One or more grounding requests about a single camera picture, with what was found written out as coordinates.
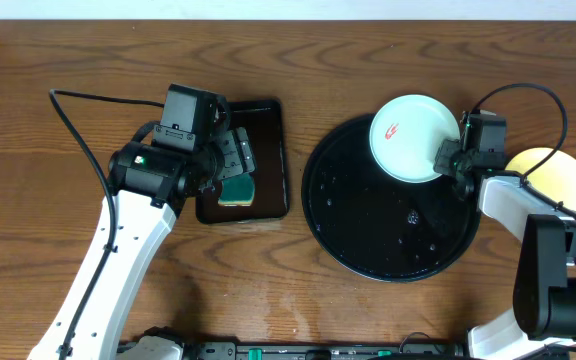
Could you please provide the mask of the yellow plate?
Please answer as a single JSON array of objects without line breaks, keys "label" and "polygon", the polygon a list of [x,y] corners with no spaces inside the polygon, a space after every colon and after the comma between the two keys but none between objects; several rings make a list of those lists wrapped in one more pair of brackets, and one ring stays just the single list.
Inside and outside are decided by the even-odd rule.
[{"label": "yellow plate", "polygon": [[[524,150],[515,155],[505,169],[524,174],[551,152],[551,148],[545,147]],[[566,208],[576,211],[576,159],[572,156],[557,151],[528,175],[528,182],[545,196],[562,201]]]}]

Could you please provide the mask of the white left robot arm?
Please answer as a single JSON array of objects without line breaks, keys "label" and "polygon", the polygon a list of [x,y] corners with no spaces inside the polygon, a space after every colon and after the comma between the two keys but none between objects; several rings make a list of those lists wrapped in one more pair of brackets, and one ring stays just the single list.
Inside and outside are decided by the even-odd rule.
[{"label": "white left robot arm", "polygon": [[145,335],[122,349],[120,337],[145,273],[187,198],[241,179],[256,168],[247,131],[235,128],[188,151],[147,145],[138,136],[111,159],[91,245],[53,324],[32,359],[180,359],[182,342]]}]

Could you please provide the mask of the green and yellow sponge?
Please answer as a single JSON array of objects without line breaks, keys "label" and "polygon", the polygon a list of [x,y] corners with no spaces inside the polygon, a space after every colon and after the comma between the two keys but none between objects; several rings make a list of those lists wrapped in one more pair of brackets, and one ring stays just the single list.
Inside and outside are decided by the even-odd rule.
[{"label": "green and yellow sponge", "polygon": [[222,182],[218,204],[224,207],[247,207],[252,205],[254,196],[254,179],[249,174],[242,174]]}]

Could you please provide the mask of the mint plate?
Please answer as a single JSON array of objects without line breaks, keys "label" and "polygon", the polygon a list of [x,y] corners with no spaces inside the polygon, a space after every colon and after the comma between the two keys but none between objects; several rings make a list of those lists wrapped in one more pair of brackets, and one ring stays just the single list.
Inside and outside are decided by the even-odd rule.
[{"label": "mint plate", "polygon": [[403,182],[425,183],[440,177],[434,164],[442,143],[459,136],[457,121],[444,104],[410,94],[389,101],[377,112],[368,139],[384,172]]}]

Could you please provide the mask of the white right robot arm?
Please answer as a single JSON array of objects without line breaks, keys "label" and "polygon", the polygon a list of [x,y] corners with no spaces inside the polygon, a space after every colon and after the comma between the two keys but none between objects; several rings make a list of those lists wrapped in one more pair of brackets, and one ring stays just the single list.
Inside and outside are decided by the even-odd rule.
[{"label": "white right robot arm", "polygon": [[528,359],[576,353],[576,212],[500,166],[502,155],[445,140],[435,172],[521,243],[511,309],[472,328],[468,353],[478,359]]}]

